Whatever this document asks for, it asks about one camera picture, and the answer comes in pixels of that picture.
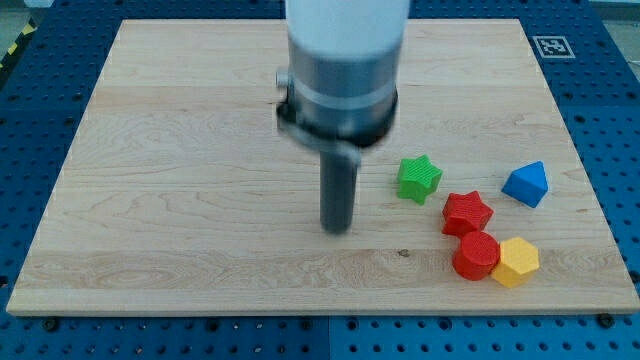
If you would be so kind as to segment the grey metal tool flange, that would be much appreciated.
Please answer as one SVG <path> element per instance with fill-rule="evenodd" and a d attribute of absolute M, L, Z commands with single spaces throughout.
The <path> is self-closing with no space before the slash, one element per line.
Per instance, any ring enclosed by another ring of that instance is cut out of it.
<path fill-rule="evenodd" d="M 288 39 L 289 66 L 276 73 L 285 90 L 277 104 L 278 129 L 300 145 L 352 164 L 394 123 L 399 41 L 366 52 L 319 51 Z"/>

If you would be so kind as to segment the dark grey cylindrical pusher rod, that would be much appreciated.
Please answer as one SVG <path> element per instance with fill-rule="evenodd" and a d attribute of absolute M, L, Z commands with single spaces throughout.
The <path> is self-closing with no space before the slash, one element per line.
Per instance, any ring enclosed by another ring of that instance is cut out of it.
<path fill-rule="evenodd" d="M 352 224 L 359 164 L 337 153 L 320 153 L 320 221 L 331 234 Z"/>

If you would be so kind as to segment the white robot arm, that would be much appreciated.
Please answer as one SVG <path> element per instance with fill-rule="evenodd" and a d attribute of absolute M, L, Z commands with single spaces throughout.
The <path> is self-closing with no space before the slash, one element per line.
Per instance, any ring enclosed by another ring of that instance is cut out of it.
<path fill-rule="evenodd" d="M 320 156 L 320 221 L 352 223 L 361 152 L 394 124 L 407 1 L 288 1 L 289 63 L 276 74 L 285 97 L 277 126 Z"/>

